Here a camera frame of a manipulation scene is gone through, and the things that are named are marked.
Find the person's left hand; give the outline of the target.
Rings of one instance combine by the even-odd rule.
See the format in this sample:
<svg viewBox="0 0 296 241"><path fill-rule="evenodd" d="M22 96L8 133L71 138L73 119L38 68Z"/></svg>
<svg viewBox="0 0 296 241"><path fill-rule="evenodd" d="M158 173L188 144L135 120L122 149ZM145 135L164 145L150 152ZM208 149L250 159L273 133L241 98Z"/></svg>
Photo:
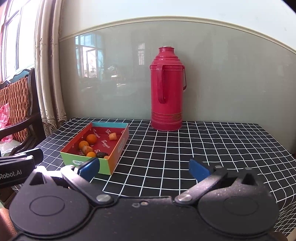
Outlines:
<svg viewBox="0 0 296 241"><path fill-rule="evenodd" d="M1 229L1 241L7 241L15 237L17 232L10 219L9 210L6 208L0 209L0 229Z"/></svg>

